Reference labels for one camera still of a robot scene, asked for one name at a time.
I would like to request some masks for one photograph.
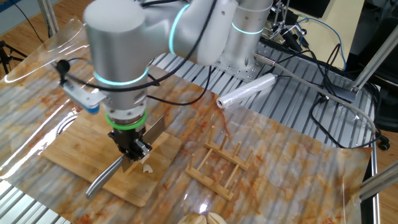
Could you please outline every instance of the wooden cutting board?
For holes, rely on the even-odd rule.
[[[83,111],[76,121],[46,148],[43,155],[92,182],[121,156],[118,147],[108,137],[111,130],[112,127],[105,121],[103,110],[97,115]],[[177,155],[181,144],[181,140],[162,133],[152,144],[153,150],[144,163],[152,167],[152,174],[143,173],[144,165],[137,162],[133,164],[135,168],[126,173],[120,168],[103,188],[133,205],[143,207]]]

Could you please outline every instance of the knife blade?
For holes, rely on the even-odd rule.
[[[148,144],[153,144],[156,139],[164,132],[166,129],[164,115],[161,116],[156,123],[149,128],[147,132],[144,133],[142,140]]]

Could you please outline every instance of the gray cable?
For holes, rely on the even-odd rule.
[[[355,112],[361,114],[361,115],[368,121],[369,125],[371,126],[371,129],[372,129],[372,137],[375,136],[375,134],[376,134],[376,126],[374,125],[373,120],[372,120],[365,112],[361,111],[359,108],[353,106],[352,104],[347,103],[347,102],[345,102],[344,100],[341,100],[341,99],[339,99],[338,97],[335,97],[335,96],[333,96],[332,94],[329,94],[329,93],[326,92],[325,90],[322,90],[321,88],[319,88],[319,87],[317,87],[317,86],[315,86],[315,85],[313,85],[313,84],[311,84],[311,83],[305,81],[304,79],[302,79],[302,78],[300,78],[300,77],[294,75],[291,71],[287,70],[286,68],[284,68],[283,66],[279,65],[278,63],[275,63],[274,66],[277,67],[277,68],[279,68],[279,69],[281,69],[281,70],[282,70],[283,72],[285,72],[288,76],[292,77],[293,79],[297,80],[298,82],[303,83],[304,85],[306,85],[306,86],[308,86],[308,87],[310,87],[310,88],[313,88],[313,89],[316,90],[317,92],[319,92],[319,93],[321,93],[321,94],[323,94],[323,95],[329,97],[330,99],[336,101],[337,103],[339,103],[339,104],[341,104],[341,105],[343,105],[343,106],[346,106],[346,107],[348,107],[349,109],[351,109],[351,110],[353,110],[353,111],[355,111]]]

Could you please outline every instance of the garlic clove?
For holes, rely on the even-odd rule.
[[[223,217],[217,215],[216,213],[210,212],[207,215],[207,223],[208,224],[226,224]]]
[[[142,168],[142,172],[148,172],[148,173],[153,173],[154,170],[152,169],[152,167],[148,164],[145,164],[144,167]]]
[[[196,212],[190,212],[188,215],[182,217],[178,224],[206,224],[206,217]]]

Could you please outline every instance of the plastic wrap roll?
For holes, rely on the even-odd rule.
[[[225,96],[217,99],[217,105],[221,109],[227,108],[234,103],[240,102],[259,91],[265,90],[275,84],[275,75],[268,73],[244,86],[241,86]]]

